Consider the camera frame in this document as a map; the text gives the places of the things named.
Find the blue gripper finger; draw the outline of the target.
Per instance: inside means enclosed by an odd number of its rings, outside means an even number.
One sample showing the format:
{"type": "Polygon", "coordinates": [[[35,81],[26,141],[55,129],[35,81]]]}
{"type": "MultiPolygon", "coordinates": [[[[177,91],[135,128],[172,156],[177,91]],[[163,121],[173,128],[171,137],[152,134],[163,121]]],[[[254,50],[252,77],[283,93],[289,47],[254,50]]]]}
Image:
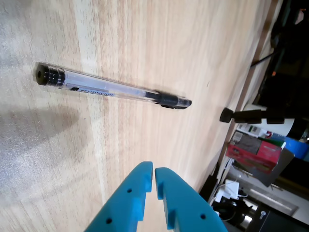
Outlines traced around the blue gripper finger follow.
{"type": "Polygon", "coordinates": [[[213,208],[173,170],[155,169],[157,198],[163,201],[166,225],[174,232],[225,232],[213,208]]]}
{"type": "Polygon", "coordinates": [[[135,232],[152,191],[153,163],[143,161],[124,179],[86,228],[87,232],[135,232]]]}

